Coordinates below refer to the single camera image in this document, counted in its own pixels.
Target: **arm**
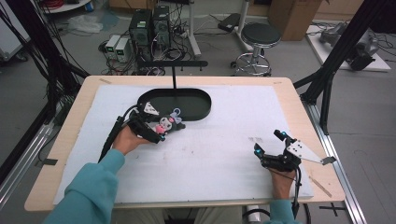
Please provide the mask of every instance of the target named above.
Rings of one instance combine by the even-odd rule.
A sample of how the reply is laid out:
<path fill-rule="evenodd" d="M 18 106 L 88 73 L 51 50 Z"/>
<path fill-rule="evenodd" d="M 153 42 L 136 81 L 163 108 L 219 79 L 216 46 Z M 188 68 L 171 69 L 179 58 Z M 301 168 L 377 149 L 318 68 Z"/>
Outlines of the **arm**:
<path fill-rule="evenodd" d="M 274 200 L 270 202 L 271 217 L 264 224 L 298 224 L 291 211 L 290 188 L 295 172 L 279 172 L 270 169 L 274 186 Z"/>
<path fill-rule="evenodd" d="M 117 171 L 125 163 L 124 155 L 147 140 L 136 137 L 126 126 L 113 148 L 99 163 L 84 165 L 64 191 L 64 198 L 44 223 L 110 223 L 117 195 Z"/>

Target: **cardboard box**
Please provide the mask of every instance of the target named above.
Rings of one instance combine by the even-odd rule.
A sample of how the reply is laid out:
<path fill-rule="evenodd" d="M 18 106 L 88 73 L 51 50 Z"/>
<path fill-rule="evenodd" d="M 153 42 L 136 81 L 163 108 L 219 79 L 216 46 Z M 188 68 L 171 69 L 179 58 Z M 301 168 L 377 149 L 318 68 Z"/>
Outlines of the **cardboard box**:
<path fill-rule="evenodd" d="M 156 0 L 109 0 L 109 5 L 113 9 L 134 11 L 137 8 L 154 9 Z"/>
<path fill-rule="evenodd" d="M 363 0 L 329 0 L 320 5 L 315 20 L 347 21 L 351 20 Z"/>
<path fill-rule="evenodd" d="M 302 40 L 322 0 L 275 0 L 268 21 L 281 34 L 282 40 Z"/>

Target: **black oval tray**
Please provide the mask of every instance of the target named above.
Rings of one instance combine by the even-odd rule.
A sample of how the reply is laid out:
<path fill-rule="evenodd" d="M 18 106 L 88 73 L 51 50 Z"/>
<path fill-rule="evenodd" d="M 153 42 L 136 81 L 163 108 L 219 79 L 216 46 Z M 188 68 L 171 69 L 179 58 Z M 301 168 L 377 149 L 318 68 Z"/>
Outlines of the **black oval tray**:
<path fill-rule="evenodd" d="M 179 108 L 179 116 L 183 121 L 204 119 L 212 106 L 209 94 L 194 88 L 154 89 L 145 92 L 137 100 L 138 104 L 145 102 L 150 102 L 160 115 L 170 114 Z"/>

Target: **computer tower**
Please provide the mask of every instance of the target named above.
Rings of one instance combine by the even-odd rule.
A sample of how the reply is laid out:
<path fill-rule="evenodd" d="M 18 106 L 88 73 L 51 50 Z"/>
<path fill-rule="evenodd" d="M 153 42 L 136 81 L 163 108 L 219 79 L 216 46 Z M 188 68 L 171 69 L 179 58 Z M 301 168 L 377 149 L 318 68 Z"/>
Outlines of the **computer tower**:
<path fill-rule="evenodd" d="M 152 19 L 155 36 L 157 36 L 157 46 L 171 47 L 169 6 L 156 6 Z"/>
<path fill-rule="evenodd" d="M 150 9 L 137 9 L 129 25 L 131 39 L 138 46 L 149 46 L 153 38 L 153 23 Z"/>

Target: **hand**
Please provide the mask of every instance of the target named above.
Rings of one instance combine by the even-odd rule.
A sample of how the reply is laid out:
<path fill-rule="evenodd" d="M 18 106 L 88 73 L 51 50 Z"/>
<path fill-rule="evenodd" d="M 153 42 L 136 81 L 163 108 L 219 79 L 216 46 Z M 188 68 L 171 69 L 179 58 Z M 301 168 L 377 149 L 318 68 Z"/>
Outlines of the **hand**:
<path fill-rule="evenodd" d="M 141 144 L 147 144 L 149 140 L 137 137 L 129 126 L 125 126 L 117 135 L 113 143 L 113 148 L 120 151 L 124 156 L 133 151 Z"/>
<path fill-rule="evenodd" d="M 275 199 L 289 199 L 291 184 L 294 181 L 296 172 L 280 172 L 276 169 L 269 169 L 274 186 L 273 195 Z"/>

